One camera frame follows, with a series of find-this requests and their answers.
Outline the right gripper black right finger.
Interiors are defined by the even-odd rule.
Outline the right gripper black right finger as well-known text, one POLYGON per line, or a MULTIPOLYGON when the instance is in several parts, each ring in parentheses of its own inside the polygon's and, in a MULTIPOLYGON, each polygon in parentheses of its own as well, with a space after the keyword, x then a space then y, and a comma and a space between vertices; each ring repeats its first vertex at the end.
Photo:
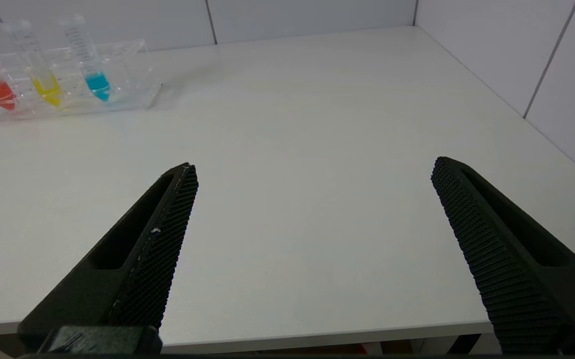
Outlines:
POLYGON ((431 182, 502 352, 575 355, 575 254, 467 164, 431 182))

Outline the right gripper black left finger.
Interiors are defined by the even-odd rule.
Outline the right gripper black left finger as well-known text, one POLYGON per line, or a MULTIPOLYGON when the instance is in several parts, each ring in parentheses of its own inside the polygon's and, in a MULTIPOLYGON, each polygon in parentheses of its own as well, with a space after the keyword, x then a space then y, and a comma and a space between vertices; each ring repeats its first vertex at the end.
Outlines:
POLYGON ((26 355, 159 355, 198 187, 194 165, 163 173, 20 322, 26 355))

